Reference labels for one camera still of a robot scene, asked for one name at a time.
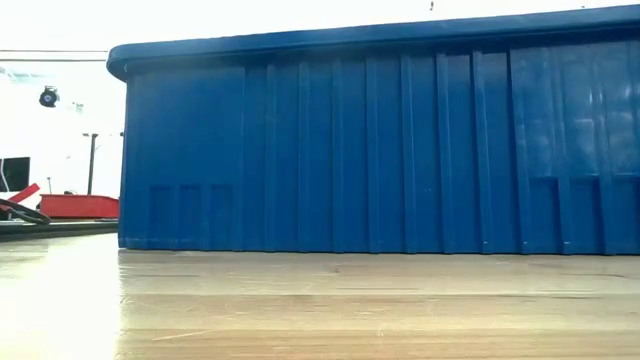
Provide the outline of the large blue plastic bin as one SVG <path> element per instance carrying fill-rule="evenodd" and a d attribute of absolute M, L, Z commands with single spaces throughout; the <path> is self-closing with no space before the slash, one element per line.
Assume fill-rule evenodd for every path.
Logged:
<path fill-rule="evenodd" d="M 640 255 L 640 4 L 120 45 L 128 249 Z"/>

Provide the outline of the red bar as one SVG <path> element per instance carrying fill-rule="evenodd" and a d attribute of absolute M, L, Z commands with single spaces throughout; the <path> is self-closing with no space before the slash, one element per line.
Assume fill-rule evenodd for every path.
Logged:
<path fill-rule="evenodd" d="M 40 203 L 40 187 L 33 183 L 25 189 L 18 192 L 0 193 L 0 199 L 9 200 L 30 209 L 36 209 Z"/>

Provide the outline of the black computer monitor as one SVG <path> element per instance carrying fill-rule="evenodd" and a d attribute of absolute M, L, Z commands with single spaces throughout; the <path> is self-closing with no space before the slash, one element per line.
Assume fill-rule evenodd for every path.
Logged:
<path fill-rule="evenodd" d="M 18 192 L 29 185 L 30 157 L 0 159 L 0 193 Z"/>

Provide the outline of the red plastic bin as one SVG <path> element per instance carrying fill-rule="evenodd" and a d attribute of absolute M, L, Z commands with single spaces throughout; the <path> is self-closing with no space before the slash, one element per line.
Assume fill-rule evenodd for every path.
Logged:
<path fill-rule="evenodd" d="M 40 210 L 56 219 L 119 217 L 119 200 L 101 195 L 42 194 Z"/>

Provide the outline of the black aluminium table frame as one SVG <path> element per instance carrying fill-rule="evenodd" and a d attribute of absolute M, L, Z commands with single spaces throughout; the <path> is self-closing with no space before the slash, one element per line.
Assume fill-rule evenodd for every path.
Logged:
<path fill-rule="evenodd" d="M 0 222 L 0 243 L 52 239 L 63 237 L 98 235 L 118 232 L 117 221 L 54 222 L 36 225 L 25 222 Z"/>

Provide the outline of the black stand pole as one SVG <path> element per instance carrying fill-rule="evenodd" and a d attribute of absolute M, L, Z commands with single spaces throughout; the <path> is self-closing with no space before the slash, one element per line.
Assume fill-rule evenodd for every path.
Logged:
<path fill-rule="evenodd" d="M 123 132 L 83 133 L 89 140 L 88 195 L 118 197 L 123 154 Z"/>

